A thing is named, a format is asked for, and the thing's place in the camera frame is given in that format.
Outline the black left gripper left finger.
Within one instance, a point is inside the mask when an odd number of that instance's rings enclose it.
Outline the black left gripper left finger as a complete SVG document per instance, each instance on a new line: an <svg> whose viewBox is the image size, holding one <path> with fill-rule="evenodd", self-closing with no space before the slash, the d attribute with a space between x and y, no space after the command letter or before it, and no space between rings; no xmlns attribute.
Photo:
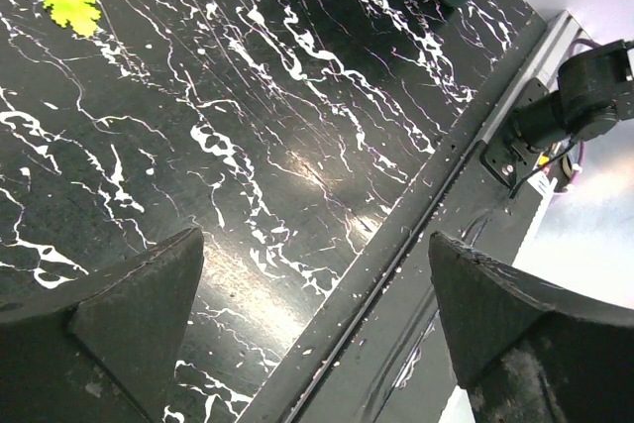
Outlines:
<svg viewBox="0 0 634 423"><path fill-rule="evenodd" d="M203 268L202 232L1 304L4 422L159 422Z"/></svg>

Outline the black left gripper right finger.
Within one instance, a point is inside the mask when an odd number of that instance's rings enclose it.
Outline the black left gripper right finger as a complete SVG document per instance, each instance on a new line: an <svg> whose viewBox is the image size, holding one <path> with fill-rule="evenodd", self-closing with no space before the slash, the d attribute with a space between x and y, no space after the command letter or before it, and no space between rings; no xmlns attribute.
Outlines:
<svg viewBox="0 0 634 423"><path fill-rule="evenodd" d="M443 232L432 284L477 422L630 422L633 312L561 288Z"/></svg>

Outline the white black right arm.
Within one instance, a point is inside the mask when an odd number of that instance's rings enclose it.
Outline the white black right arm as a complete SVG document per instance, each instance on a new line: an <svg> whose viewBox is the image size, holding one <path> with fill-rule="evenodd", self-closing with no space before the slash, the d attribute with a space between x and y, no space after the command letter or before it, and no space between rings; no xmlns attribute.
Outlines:
<svg viewBox="0 0 634 423"><path fill-rule="evenodd" d="M633 118L631 41L619 40L567 59L558 70L558 89L517 108L510 130L529 149L541 151L570 138L602 136Z"/></svg>

